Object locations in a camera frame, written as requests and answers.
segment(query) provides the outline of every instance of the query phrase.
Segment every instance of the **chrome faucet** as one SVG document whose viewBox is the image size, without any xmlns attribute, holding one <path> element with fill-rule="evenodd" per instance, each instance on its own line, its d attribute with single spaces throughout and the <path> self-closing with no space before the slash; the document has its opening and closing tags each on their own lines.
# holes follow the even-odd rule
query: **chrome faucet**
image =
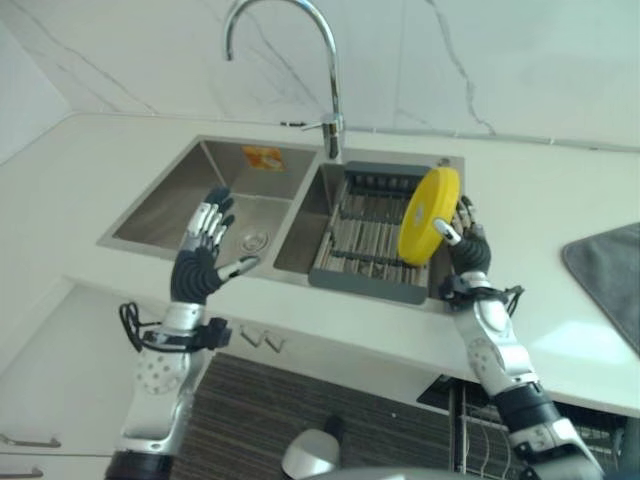
<svg viewBox="0 0 640 480">
<path fill-rule="evenodd" d="M 233 36 L 233 28 L 240 14 L 252 3 L 260 0 L 236 0 L 229 9 L 224 24 L 224 53 L 227 60 L 233 60 L 233 48 L 231 46 L 231 38 Z M 331 82 L 331 103 L 333 105 L 333 113 L 323 116 L 322 121 L 318 124 L 308 125 L 304 130 L 314 127 L 322 127 L 322 136 L 324 137 L 324 147 L 327 156 L 331 159 L 337 159 L 342 149 L 344 118 L 342 116 L 342 107 L 340 105 L 340 87 L 338 82 L 338 57 L 336 53 L 336 42 L 333 39 L 333 33 L 320 10 L 308 0 L 284 0 L 297 5 L 312 18 L 316 26 L 322 33 L 322 38 L 327 47 L 327 60 L 329 61 L 329 80 Z"/>
</svg>

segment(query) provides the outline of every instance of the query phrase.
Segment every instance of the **marble wall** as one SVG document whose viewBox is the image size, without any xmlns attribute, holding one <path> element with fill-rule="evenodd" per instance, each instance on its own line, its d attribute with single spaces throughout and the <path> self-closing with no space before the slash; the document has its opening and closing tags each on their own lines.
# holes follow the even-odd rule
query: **marble wall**
<svg viewBox="0 0 640 480">
<path fill-rule="evenodd" d="M 0 164 L 71 107 L 0 22 Z"/>
<path fill-rule="evenodd" d="M 347 125 L 640 145 L 637 0 L 314 0 L 336 37 Z M 86 112 L 316 121 L 324 46 L 281 1 L 0 0 L 0 19 Z"/>
</svg>

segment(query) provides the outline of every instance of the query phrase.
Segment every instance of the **gray dish mat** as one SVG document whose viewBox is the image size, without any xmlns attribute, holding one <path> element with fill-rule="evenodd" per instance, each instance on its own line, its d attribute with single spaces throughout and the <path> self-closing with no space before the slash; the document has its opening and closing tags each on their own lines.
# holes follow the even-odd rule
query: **gray dish mat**
<svg viewBox="0 0 640 480">
<path fill-rule="evenodd" d="M 562 258 L 640 356 L 640 223 L 570 243 Z"/>
</svg>

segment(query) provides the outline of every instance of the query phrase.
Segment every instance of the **yellow disc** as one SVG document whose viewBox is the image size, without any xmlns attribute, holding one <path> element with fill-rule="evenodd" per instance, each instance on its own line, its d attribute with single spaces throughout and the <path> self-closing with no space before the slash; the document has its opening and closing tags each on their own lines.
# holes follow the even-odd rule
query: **yellow disc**
<svg viewBox="0 0 640 480">
<path fill-rule="evenodd" d="M 433 220 L 451 222 L 460 194 L 458 172 L 449 167 L 430 170 L 420 181 L 404 213 L 398 254 L 406 263 L 424 265 L 436 251 L 442 237 Z"/>
</svg>

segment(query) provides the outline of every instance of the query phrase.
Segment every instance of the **cabinet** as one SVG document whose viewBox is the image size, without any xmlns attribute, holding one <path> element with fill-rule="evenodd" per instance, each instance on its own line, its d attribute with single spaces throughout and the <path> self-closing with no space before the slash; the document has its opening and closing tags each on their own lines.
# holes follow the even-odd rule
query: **cabinet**
<svg viewBox="0 0 640 480">
<path fill-rule="evenodd" d="M 0 478 L 101 479 L 104 478 L 109 461 L 107 457 L 0 454 Z"/>
<path fill-rule="evenodd" d="M 230 326 L 231 342 L 220 350 L 222 353 L 430 408 L 418 405 L 416 399 L 439 377 L 436 372 L 396 362 L 360 347 L 260 323 L 232 320 Z"/>
<path fill-rule="evenodd" d="M 10 445 L 0 437 L 0 453 L 113 453 L 136 355 L 118 318 L 123 301 L 75 287 L 20 351 L 0 377 L 0 434 L 60 445 Z"/>
</svg>

